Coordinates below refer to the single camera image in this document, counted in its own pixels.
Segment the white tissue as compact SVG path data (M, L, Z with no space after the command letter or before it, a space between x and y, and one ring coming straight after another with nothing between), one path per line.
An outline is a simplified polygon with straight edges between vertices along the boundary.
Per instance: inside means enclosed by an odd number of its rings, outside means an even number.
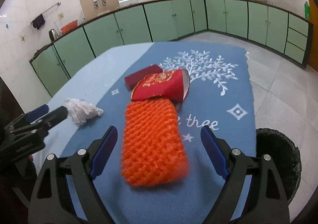
M92 118L102 116L104 113L103 109L96 107L92 103L75 98L67 98L65 100L65 106L68 111L68 116L71 117L72 122L78 127L84 125Z

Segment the orange foam fruit net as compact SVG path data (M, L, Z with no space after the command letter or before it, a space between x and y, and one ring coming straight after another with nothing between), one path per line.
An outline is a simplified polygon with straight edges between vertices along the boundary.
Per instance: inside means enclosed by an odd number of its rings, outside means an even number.
M169 99L128 103L121 151L121 174L131 186L174 182L188 174L189 163Z

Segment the red paper cup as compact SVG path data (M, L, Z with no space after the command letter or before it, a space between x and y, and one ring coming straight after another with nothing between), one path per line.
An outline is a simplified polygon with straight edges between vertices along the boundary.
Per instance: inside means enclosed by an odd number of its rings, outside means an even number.
M186 69L169 70L145 76L133 88L132 102L154 98L183 102L190 87L190 77Z

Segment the black trash bin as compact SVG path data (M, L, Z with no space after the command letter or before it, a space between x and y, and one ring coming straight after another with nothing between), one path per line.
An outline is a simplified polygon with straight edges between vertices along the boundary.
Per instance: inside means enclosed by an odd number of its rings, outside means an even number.
M257 157L268 154L272 157L290 204L301 181L301 156L295 143L285 134L269 128L256 130Z

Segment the green lower kitchen cabinets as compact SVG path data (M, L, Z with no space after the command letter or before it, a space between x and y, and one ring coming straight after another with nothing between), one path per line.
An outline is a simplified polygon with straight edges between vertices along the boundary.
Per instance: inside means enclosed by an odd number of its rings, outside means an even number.
M308 64L313 24L250 0L159 0L118 9L68 31L38 50L31 67L49 95L115 46L174 41L212 31L263 46L301 68Z

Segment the blue tree-print tablecloth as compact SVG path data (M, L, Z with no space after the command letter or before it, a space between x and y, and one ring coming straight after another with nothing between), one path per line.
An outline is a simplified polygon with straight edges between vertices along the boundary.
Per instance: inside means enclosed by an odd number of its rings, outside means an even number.
M131 102L124 78L150 65L164 71L187 70L190 87L176 108L158 100ZM208 126L230 147L254 156L256 133L254 98L246 50L228 44L205 42L159 42L118 46L104 52L79 70L51 99L50 109L75 98L97 105L102 116L81 127L68 118L54 127L45 148L34 154L36 170L46 156L73 155L103 136L110 126L118 132L117 143L95 181L95 187L116 223L202 223L217 200L224 180L216 173L201 142L201 129ZM189 164L187 175L174 182L133 186L121 170L124 128L128 114L129 139L134 156L158 156L158 164L170 149L168 131L176 129Z

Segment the dark red sponge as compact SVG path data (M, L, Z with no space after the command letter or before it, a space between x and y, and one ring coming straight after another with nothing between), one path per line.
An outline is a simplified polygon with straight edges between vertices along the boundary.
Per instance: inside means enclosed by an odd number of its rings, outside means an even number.
M129 90L132 90L139 81L144 79L149 74L161 73L162 68L158 65L151 65L141 70L138 70L124 78L125 85Z

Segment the steel electric kettle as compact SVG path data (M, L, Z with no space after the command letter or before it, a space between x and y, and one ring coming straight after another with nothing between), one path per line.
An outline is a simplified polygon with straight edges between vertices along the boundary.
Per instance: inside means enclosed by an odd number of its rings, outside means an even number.
M57 40L58 37L59 37L59 34L58 34L58 32L57 32L55 29L49 30L48 35L49 35L49 38L50 38L50 40L51 40L52 42L54 42L55 40Z

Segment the orange plastic basin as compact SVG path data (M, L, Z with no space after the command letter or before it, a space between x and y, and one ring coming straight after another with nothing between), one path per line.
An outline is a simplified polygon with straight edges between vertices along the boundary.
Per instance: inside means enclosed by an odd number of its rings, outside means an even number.
M61 32L63 34L66 34L66 33L70 32L71 30L75 29L77 26L78 26L78 20L74 20L74 21L64 25L61 28Z

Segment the dark hanging towel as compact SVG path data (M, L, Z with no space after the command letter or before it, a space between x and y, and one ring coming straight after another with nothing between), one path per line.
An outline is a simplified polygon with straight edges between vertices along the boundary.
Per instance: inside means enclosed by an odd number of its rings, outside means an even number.
M43 17L43 14L38 15L32 22L31 25L39 30L42 26L45 24L45 19Z

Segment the cardboard box with print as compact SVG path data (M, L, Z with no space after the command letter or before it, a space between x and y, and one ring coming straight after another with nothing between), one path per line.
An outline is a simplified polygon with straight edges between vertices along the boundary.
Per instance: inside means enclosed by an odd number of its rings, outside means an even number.
M119 0L80 0L84 18L88 21L120 7Z

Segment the green plastic bottle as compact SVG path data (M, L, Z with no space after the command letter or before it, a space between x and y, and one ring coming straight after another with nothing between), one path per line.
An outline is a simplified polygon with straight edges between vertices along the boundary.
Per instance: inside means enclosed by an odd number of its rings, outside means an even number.
M306 20L310 19L310 6L309 6L309 3L307 1L304 3L304 16L305 16Z

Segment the wooden door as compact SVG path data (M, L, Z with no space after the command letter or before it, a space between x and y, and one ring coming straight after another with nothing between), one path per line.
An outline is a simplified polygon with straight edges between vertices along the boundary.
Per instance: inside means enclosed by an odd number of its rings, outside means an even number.
M313 37L308 64L318 71L318 7L314 0L309 0L310 22L313 24Z

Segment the metal towel rail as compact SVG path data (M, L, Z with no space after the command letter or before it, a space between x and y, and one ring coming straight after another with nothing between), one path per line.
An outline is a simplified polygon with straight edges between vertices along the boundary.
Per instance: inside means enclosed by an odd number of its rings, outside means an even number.
M57 2L57 3L55 3L55 4L53 4L51 7L49 7L48 9L46 9L45 11L41 12L39 15L37 15L36 17L34 17L34 18L30 21L30 25L31 25L31 26L33 25L33 21L34 21L37 17L39 17L40 15L45 14L46 12L48 12L49 10L51 10L52 8L58 7L58 6L60 6L60 5L61 5L61 2L60 2L60 1Z

